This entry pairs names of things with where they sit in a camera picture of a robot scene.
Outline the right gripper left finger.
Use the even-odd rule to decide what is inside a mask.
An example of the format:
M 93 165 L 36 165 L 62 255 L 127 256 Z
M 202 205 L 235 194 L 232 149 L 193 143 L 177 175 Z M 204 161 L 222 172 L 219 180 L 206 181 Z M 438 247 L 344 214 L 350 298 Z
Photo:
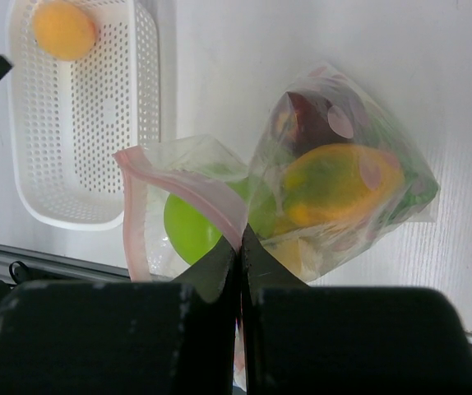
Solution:
M 238 255 L 172 281 L 29 281 L 0 302 L 0 394 L 230 394 Z

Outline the orange fruit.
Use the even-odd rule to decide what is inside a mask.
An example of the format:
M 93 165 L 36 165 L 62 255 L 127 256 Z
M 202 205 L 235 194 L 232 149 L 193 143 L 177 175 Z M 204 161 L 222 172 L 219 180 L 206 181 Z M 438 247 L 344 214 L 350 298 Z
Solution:
M 98 38 L 93 19 L 67 1 L 41 4 L 34 12 L 31 25 L 37 45 L 62 61 L 85 57 Z

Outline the green apple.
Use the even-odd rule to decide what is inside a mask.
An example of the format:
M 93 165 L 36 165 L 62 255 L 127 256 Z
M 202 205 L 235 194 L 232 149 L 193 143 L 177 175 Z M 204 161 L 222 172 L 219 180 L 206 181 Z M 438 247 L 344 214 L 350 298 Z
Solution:
M 250 204 L 248 222 L 261 239 L 272 236 L 276 201 L 271 189 L 254 176 L 228 185 Z M 221 237 L 220 231 L 196 208 L 170 194 L 164 205 L 164 228 L 178 255 L 193 265 L 210 252 Z

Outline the clear zip top bag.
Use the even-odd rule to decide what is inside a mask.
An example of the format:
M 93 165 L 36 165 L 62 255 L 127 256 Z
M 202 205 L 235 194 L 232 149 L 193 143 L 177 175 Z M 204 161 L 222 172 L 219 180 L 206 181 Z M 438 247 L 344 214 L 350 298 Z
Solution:
M 175 278 L 250 227 L 291 273 L 315 281 L 425 211 L 439 184 L 402 127 L 328 63 L 282 93 L 249 162 L 212 136 L 114 155 L 133 281 Z

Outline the green lettuce head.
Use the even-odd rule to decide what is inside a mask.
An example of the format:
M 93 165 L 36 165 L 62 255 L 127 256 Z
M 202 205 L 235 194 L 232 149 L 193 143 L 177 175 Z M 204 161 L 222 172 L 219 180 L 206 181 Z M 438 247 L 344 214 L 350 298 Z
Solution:
M 402 194 L 390 218 L 406 221 L 421 212 L 436 196 L 439 184 L 414 140 L 389 115 L 377 108 L 367 110 L 368 136 L 376 148 L 393 154 L 404 173 Z

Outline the red apple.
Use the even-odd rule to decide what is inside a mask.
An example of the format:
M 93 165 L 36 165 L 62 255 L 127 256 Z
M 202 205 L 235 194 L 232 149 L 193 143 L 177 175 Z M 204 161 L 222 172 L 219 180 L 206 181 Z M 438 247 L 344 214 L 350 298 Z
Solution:
M 272 115 L 271 134 L 295 155 L 335 143 L 351 143 L 369 125 L 367 111 L 352 90 L 289 91 Z

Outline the yellow mango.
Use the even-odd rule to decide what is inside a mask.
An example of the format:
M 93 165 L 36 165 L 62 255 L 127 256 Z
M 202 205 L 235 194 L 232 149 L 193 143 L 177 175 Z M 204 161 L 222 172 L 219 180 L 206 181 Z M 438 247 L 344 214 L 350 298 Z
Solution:
M 299 227 L 355 224 L 404 185 L 393 154 L 356 144 L 315 148 L 291 163 L 281 179 L 282 209 Z

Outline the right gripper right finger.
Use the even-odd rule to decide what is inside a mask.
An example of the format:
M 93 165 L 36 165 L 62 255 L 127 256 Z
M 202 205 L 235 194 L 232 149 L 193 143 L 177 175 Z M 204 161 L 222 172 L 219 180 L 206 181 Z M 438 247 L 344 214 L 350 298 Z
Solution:
M 458 313 L 421 287 L 312 287 L 251 229 L 241 248 L 251 394 L 472 394 Z

